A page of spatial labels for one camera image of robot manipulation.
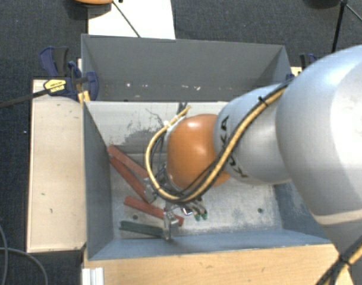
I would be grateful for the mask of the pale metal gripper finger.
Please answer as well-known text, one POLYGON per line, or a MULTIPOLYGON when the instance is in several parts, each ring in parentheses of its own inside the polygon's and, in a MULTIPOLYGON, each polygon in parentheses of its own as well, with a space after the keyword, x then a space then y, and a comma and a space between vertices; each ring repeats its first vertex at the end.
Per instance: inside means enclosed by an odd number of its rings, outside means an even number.
POLYGON ((163 237, 165 240, 173 240, 179 232, 179 219, 171 211, 166 211, 163 217, 164 229, 163 237))
POLYGON ((144 188, 144 195, 146 202, 152 204, 156 200, 156 192, 151 185, 146 185, 144 188))

